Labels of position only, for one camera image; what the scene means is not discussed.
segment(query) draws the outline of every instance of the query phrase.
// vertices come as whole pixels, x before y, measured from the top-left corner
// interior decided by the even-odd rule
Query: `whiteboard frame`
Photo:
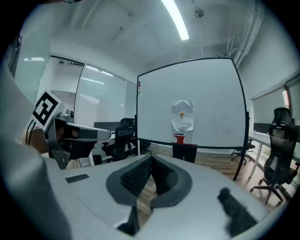
[[[145,75],[145,74],[148,74],[150,72],[154,72],[156,70],[159,70],[159,69],[162,69],[162,68],[166,68],[166,67],[169,67],[169,66],[173,66],[173,65],[177,65],[177,64],[180,64],[180,63],[184,63],[184,62],[191,62],[191,61],[198,61],[198,60],[211,60],[211,59],[230,59],[234,65],[234,68],[235,68],[235,71],[238,75],[238,78],[239,78],[239,82],[240,82],[240,87],[241,87],[241,90],[242,90],[242,95],[243,95],[243,100],[244,100],[244,108],[245,108],[245,138],[244,138],[244,144],[243,146],[235,146],[235,147],[211,147],[211,146],[195,146],[197,148],[204,148],[204,149],[237,149],[237,150],[246,150],[246,147],[247,147],[247,141],[248,141],[248,130],[249,130],[249,121],[248,121],[248,115],[247,115],[247,107],[246,107],[246,99],[245,99],[245,94],[244,94],[244,89],[243,89],[243,85],[242,85],[242,82],[241,82],[241,79],[240,79],[240,75],[239,75],[239,72],[232,60],[232,58],[201,58],[201,59],[192,59],[192,60],[186,60],[186,61],[181,61],[181,62],[176,62],[176,63],[172,63],[172,64],[169,64],[169,65],[165,65],[165,66],[162,66],[162,67],[159,67],[159,68],[156,68],[154,70],[151,70],[151,71],[148,71],[146,73],[143,73],[141,75],[138,75],[137,77],[137,85],[136,85],[136,115],[137,115],[137,118],[136,118],[136,126],[137,126],[137,121],[138,121],[138,91],[139,91],[139,77]],[[137,140],[141,140],[141,141],[147,141],[147,142],[151,142],[151,143],[158,143],[158,144],[163,144],[163,145],[170,145],[170,146],[173,146],[173,145],[176,145],[176,143],[169,143],[169,142],[160,142],[160,141],[154,141],[154,140],[149,140],[149,139],[143,139],[143,138],[139,138],[138,137],[138,129],[136,128],[136,138]]]

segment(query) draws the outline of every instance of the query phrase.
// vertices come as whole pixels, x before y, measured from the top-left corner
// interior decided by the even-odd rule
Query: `black office chair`
[[[112,156],[113,159],[108,159],[109,163],[112,161],[119,161],[127,158],[131,151],[130,140],[135,132],[134,127],[129,127],[127,124],[123,124],[121,120],[121,127],[117,127],[115,130],[114,144],[108,145],[107,142],[102,143],[104,146],[102,150],[107,156]],[[128,151],[125,151],[125,146],[128,145]]]
[[[284,107],[276,108],[274,115],[272,126],[269,128],[271,155],[264,165],[264,178],[259,181],[259,184],[264,181],[267,185],[255,186],[250,189],[250,192],[253,192],[254,188],[268,190],[266,204],[273,192],[280,199],[278,206],[283,202],[282,197],[276,190],[278,185],[290,184],[298,172],[298,163],[295,170],[290,168],[298,138],[298,130],[292,125],[289,109]]]
[[[247,164],[246,157],[248,157],[249,159],[251,159],[251,157],[250,157],[249,155],[247,155],[247,152],[249,152],[249,149],[255,148],[255,145],[251,144],[251,142],[252,142],[252,140],[251,140],[251,139],[248,139],[247,149],[246,149],[246,153],[245,153],[245,157],[244,157],[244,165]],[[236,159],[236,158],[242,156],[242,151],[241,151],[240,149],[235,149],[235,150],[237,150],[237,151],[239,151],[239,152],[233,152],[233,153],[231,154],[231,156],[233,156],[234,154],[236,154],[236,156],[233,157],[233,158],[231,159],[232,161],[233,161],[234,159]]]

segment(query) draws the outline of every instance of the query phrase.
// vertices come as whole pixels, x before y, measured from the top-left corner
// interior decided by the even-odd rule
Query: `whiteboard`
[[[176,131],[172,104],[192,100],[194,129]],[[174,134],[198,148],[243,147],[246,101],[232,59],[209,58],[168,65],[138,76],[137,138],[172,145]]]

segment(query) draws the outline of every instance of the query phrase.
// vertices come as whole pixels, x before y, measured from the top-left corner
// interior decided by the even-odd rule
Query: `chair headrest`
[[[292,124],[292,115],[291,111],[286,107],[279,107],[274,109],[274,119],[272,124],[276,125],[291,125]]]
[[[135,124],[135,119],[133,118],[123,118],[120,121],[121,127],[133,127]]]

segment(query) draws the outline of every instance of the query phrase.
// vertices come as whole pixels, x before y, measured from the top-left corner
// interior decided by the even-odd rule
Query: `wooden floor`
[[[170,157],[173,154],[172,148],[157,146],[156,144],[152,144],[148,148],[148,150],[151,150],[151,152],[155,154],[162,154]],[[218,172],[221,172],[229,179],[233,179],[236,170],[238,168],[240,158],[237,158],[234,161],[231,161],[231,158],[232,156],[230,155],[229,156],[208,155],[208,154],[202,154],[198,152],[196,155],[195,164],[212,168]],[[253,186],[257,186],[259,179],[263,178],[263,171],[259,167],[256,168],[253,177],[249,178],[253,164],[254,163],[252,161],[249,161],[249,159],[247,158],[247,164],[242,165],[240,173],[236,180],[236,183],[240,187],[246,189],[247,191],[249,191]],[[252,195],[257,197],[262,203],[265,202],[267,194],[268,194],[267,190],[260,190],[260,189],[255,189],[252,193]],[[156,186],[155,186],[154,179],[151,176],[137,201],[137,206],[138,206],[137,214],[138,214],[140,227],[142,227],[150,217],[151,215],[150,202],[156,196],[157,196]],[[279,200],[276,196],[271,195],[269,202],[267,204],[267,207],[270,210],[270,212],[275,208],[278,201]]]

